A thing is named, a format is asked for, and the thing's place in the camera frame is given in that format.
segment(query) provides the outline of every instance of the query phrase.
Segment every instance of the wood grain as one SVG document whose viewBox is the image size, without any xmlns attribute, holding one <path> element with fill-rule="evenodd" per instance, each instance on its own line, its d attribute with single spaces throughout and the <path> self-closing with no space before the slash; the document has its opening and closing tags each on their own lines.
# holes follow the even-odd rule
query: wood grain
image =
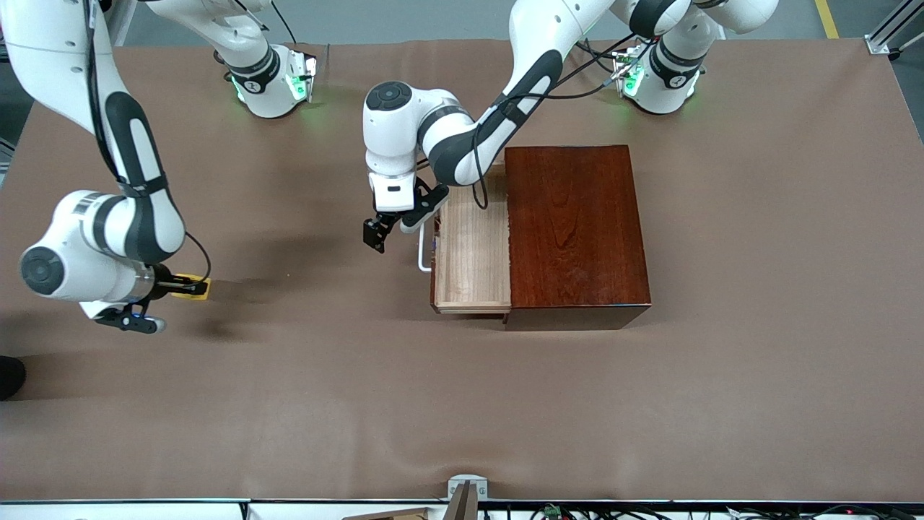
<svg viewBox="0 0 924 520">
<path fill-rule="evenodd" d="M 488 209 L 468 188 L 450 191 L 440 209 L 432 304 L 442 314 L 498 314 L 510 309 L 510 234 L 503 163 L 485 175 Z"/>
<path fill-rule="evenodd" d="M 650 304 L 627 146 L 507 148 L 513 308 Z"/>
</svg>

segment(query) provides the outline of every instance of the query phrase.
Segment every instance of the gray floor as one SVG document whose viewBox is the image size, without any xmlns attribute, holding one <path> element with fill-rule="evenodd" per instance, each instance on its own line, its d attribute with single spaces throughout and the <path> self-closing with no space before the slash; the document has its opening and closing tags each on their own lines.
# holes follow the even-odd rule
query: gray floor
<svg viewBox="0 0 924 520">
<path fill-rule="evenodd" d="M 515 0 L 339 0 L 305 2 L 275 0 L 296 38 L 305 43 L 401 43 L 411 40 L 506 40 L 507 19 Z M 288 40 L 273 11 L 260 13 L 272 43 Z M 607 12 L 590 31 L 591 40 L 620 38 L 628 27 Z M 781 0 L 767 25 L 732 38 L 824 38 L 824 28 L 813 0 Z M 202 45 L 192 32 L 157 17 L 140 6 L 135 12 L 126 45 Z"/>
<path fill-rule="evenodd" d="M 841 38 L 860 38 L 872 32 L 898 4 L 898 0 L 828 0 Z M 897 47 L 924 32 L 924 15 L 918 16 L 893 42 Z M 924 41 L 915 43 L 892 63 L 905 94 L 911 117 L 924 135 Z"/>
<path fill-rule="evenodd" d="M 296 37 L 306 43 L 399 43 L 410 40 L 506 39 L 507 16 L 515 0 L 339 0 L 305 2 L 275 0 Z M 898 0 L 829 0 L 841 37 L 869 32 Z M 282 22 L 271 10 L 260 13 L 273 43 L 288 40 Z M 909 29 L 910 38 L 924 31 L 924 17 Z M 610 13 L 591 30 L 591 39 L 613 39 L 627 27 Z M 824 38 L 814 0 L 780 0 L 773 18 L 746 35 L 757 39 Z M 139 5 L 128 29 L 126 45 L 203 45 L 196 34 L 161 19 Z M 924 129 L 924 43 L 911 47 L 894 64 L 918 132 Z M 16 84 L 9 65 L 0 64 L 0 137 L 16 142 L 31 100 Z"/>
</svg>

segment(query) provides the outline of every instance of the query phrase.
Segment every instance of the wire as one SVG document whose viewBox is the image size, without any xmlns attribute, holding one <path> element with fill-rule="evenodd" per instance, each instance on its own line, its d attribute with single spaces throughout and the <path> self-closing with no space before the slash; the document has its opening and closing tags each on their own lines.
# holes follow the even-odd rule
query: wire
<svg viewBox="0 0 924 520">
<path fill-rule="evenodd" d="M 116 162 L 113 160 L 112 151 L 109 149 L 109 143 L 106 141 L 105 128 L 103 126 L 103 114 L 100 110 L 100 87 L 96 78 L 96 45 L 94 38 L 96 35 L 96 20 L 93 9 L 96 3 L 93 0 L 84 0 L 83 17 L 87 24 L 87 92 L 90 96 L 90 116 L 93 122 L 93 134 L 96 136 L 96 145 L 103 155 L 103 162 L 112 172 L 116 182 L 121 182 L 116 170 Z"/>
<path fill-rule="evenodd" d="M 591 56 L 597 58 L 596 63 L 597 63 L 597 65 L 600 66 L 600 68 L 602 68 L 603 70 L 606 70 L 606 71 L 609 72 L 610 74 L 613 74 L 613 73 L 614 73 L 614 70 L 612 70 L 611 68 L 605 66 L 605 65 L 600 61 L 602 58 L 609 57 L 609 56 L 604 56 L 603 54 L 598 53 L 597 51 L 593 50 L 593 47 L 590 46 L 590 40 L 589 40 L 589 39 L 584 38 L 584 42 L 583 42 L 583 43 L 582 43 L 582 42 L 577 42 L 577 43 L 575 43 L 575 46 L 576 46 L 578 49 L 584 51 L 585 53 L 587 53 L 587 54 L 589 54 L 589 55 L 591 55 Z"/>
<path fill-rule="evenodd" d="M 187 231 L 186 236 L 188 236 L 189 239 L 192 240 L 193 243 L 195 243 L 197 247 L 199 247 L 199 250 L 202 251 L 202 256 L 205 257 L 205 275 L 201 279 L 198 279 L 195 282 L 190 283 L 189 285 L 186 286 L 187 289 L 195 289 L 199 287 L 200 285 L 202 285 L 203 283 L 206 283 L 205 280 L 208 279 L 209 276 L 212 274 L 212 258 L 209 257 L 209 252 L 205 251 L 205 248 L 202 247 L 202 242 L 198 241 L 196 237 L 192 236 L 192 233 Z"/>
<path fill-rule="evenodd" d="M 478 191 L 475 189 L 475 185 L 471 185 L 471 196 L 475 199 L 475 205 L 478 209 L 484 211 L 488 209 L 488 185 L 484 181 L 484 172 L 481 171 L 481 160 L 478 156 L 478 132 L 481 130 L 481 124 L 475 127 L 475 131 L 471 134 L 472 141 L 472 150 L 475 151 L 475 168 L 478 171 L 478 183 L 481 185 L 481 195 L 484 202 L 478 199 Z"/>
<path fill-rule="evenodd" d="M 276 12 L 276 16 L 278 16 L 279 19 L 282 20 L 283 25 L 286 26 L 286 31 L 289 31 L 289 37 L 292 38 L 292 44 L 295 45 L 296 43 L 298 43 L 298 41 L 296 41 L 295 39 L 295 34 L 292 33 L 292 29 L 289 28 L 288 26 L 286 17 L 284 17 L 283 14 L 279 12 L 279 7 L 276 6 L 276 3 L 273 0 L 270 0 L 270 5 L 273 6 L 273 11 Z"/>
<path fill-rule="evenodd" d="M 607 47 L 603 52 L 597 54 L 596 56 L 593 56 L 593 58 L 592 58 L 591 60 L 589 60 L 587 63 L 581 65 L 580 67 L 578 67 L 578 68 L 576 68 L 576 69 L 574 69 L 574 70 L 572 70 L 570 74 L 568 74 L 568 75 L 565 76 L 564 78 L 560 79 L 560 80 L 552 87 L 552 89 L 551 89 L 549 92 L 551 92 L 551 91 L 555 90 L 556 88 L 558 88 L 559 86 L 561 86 L 563 83 L 565 83 L 565 81 L 568 81 L 568 80 L 570 80 L 571 78 L 574 78 L 577 74 L 579 74 L 579 73 L 580 73 L 582 70 L 584 70 L 585 68 L 590 67 L 590 66 L 593 65 L 594 63 L 599 63 L 600 60 L 601 60 L 605 55 L 608 55 L 608 54 L 612 53 L 612 51 L 615 50 L 616 47 L 618 47 L 619 45 L 622 45 L 622 44 L 625 43 L 625 42 L 628 42 L 628 41 L 631 40 L 632 37 L 634 37 L 635 35 L 636 35 L 636 34 L 635 34 L 634 32 L 632 32 L 632 33 L 630 33 L 627 37 L 625 37 L 625 38 L 623 38 L 622 40 L 620 40 L 620 41 L 618 41 L 618 42 L 616 42 L 616 43 L 610 45 L 609 47 Z M 642 50 L 642 52 L 638 55 L 638 57 L 636 58 L 636 61 L 634 61 L 633 63 L 629 64 L 628 67 L 632 67 L 632 66 L 634 66 L 636 63 L 638 63 L 638 60 L 640 60 L 641 57 L 645 55 L 645 53 L 646 53 L 646 52 L 648 51 L 648 49 L 651 47 L 651 44 L 652 44 L 652 43 L 653 43 L 653 42 L 649 43 L 649 45 L 648 45 L 647 47 L 645 47 L 645 49 Z M 587 96 L 589 96 L 589 95 L 594 95 L 595 93 L 598 93 L 599 91 L 601 91 L 601 90 L 603 90 L 604 88 L 606 88 L 606 87 L 607 87 L 610 83 L 612 83 L 612 82 L 613 82 L 613 79 L 612 79 L 612 77 L 611 77 L 610 79 L 607 79 L 607 81 L 604 81 L 603 83 L 601 83 L 601 84 L 600 84 L 599 86 L 597 86 L 595 89 L 593 89 L 593 90 L 591 90 L 591 91 L 587 91 L 587 92 L 585 92 L 585 93 L 579 93 L 579 94 L 552 95 L 552 94 L 548 94 L 548 93 L 522 93 L 522 94 L 518 94 L 518 95 L 515 95 L 515 96 L 511 96 L 511 97 L 505 98 L 503 101 L 501 101 L 500 103 L 498 103 L 497 105 L 495 105 L 495 106 L 493 107 L 493 110 L 495 110 L 495 111 L 497 111 L 497 110 L 503 110 L 504 107 L 507 106 L 507 105 L 509 105 L 510 103 L 512 103 L 512 102 L 514 102 L 514 101 L 516 101 L 516 100 L 520 100 L 520 99 L 524 99 L 524 98 L 528 98 L 528 97 L 530 97 L 530 98 L 536 98 L 536 99 L 540 99 L 540 100 L 542 100 L 542 99 L 578 99 L 578 98 L 581 98 L 581 97 L 587 97 Z M 488 186 L 487 186 L 487 183 L 484 181 L 484 171 L 481 169 L 481 160 L 480 160 L 480 155 L 479 155 L 479 153 L 478 153 L 478 145 L 479 145 L 479 142 L 478 142 L 478 134 L 479 134 L 480 131 L 481 131 L 481 123 L 478 123 L 478 124 L 475 126 L 475 131 L 472 132 L 471 141 L 472 141 L 472 150 L 474 151 L 474 154 L 475 154 L 475 169 L 476 169 L 476 171 L 478 171 L 478 181 L 477 181 L 477 183 L 481 185 L 481 195 L 482 195 L 483 201 L 482 201 L 482 200 L 479 200 L 479 198 L 478 198 L 478 190 L 476 189 L 474 183 L 471 185 L 471 196 L 472 196 L 472 198 L 475 199 L 475 205 L 477 205 L 479 209 L 481 209 L 481 210 L 486 210 L 486 209 L 488 209 Z"/>
<path fill-rule="evenodd" d="M 570 80 L 571 78 L 574 78 L 575 76 L 577 76 L 577 74 L 580 74 L 581 70 L 584 70 L 585 68 L 590 67 L 590 66 L 593 65 L 594 63 L 600 61 L 601 58 L 603 58 L 605 55 L 608 55 L 608 54 L 612 53 L 612 51 L 616 50 L 616 47 L 618 47 L 619 45 L 622 45 L 622 44 L 625 43 L 625 42 L 628 42 L 628 41 L 631 40 L 635 35 L 636 35 L 636 34 L 635 34 L 634 32 L 631 33 L 631 34 L 629 34 L 627 37 L 623 38 L 622 40 L 620 40 L 620 41 L 618 41 L 618 42 L 616 42 L 616 43 L 610 45 L 609 47 L 607 47 L 603 52 L 600 53 L 599 56 L 593 57 L 591 60 L 589 60 L 589 61 L 588 61 L 587 63 L 585 63 L 584 65 L 581 65 L 580 67 L 575 68 L 574 70 L 572 70 L 570 74 L 568 74 L 567 76 L 563 77 L 562 79 L 560 79 L 560 80 L 555 84 L 555 86 L 553 87 L 553 90 L 554 90 L 555 88 L 558 88 L 559 86 L 561 86 L 563 83 L 565 83 L 565 81 L 568 81 L 568 80 Z"/>
</svg>

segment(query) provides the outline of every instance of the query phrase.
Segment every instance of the wooden drawer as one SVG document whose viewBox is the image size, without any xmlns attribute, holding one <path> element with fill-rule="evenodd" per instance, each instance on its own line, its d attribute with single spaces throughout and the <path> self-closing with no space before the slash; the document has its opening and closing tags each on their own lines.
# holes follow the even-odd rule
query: wooden drawer
<svg viewBox="0 0 924 520">
<path fill-rule="evenodd" d="M 485 180 L 487 210 L 465 189 L 441 210 L 437 312 L 568 330 L 621 328 L 651 305 L 626 146 L 507 148 Z"/>
</svg>

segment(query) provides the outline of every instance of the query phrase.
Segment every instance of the black cap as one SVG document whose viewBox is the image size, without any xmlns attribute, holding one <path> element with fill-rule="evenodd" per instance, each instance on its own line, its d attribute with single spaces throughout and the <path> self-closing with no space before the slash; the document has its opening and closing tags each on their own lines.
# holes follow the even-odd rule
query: black cap
<svg viewBox="0 0 924 520">
<path fill-rule="evenodd" d="M 402 81 L 386 81 L 369 91 L 366 106 L 372 110 L 397 110 L 410 101 L 410 85 Z"/>
<path fill-rule="evenodd" d="M 64 262 L 47 247 L 33 247 L 19 260 L 19 274 L 30 289 L 48 296 L 64 282 Z"/>
</svg>

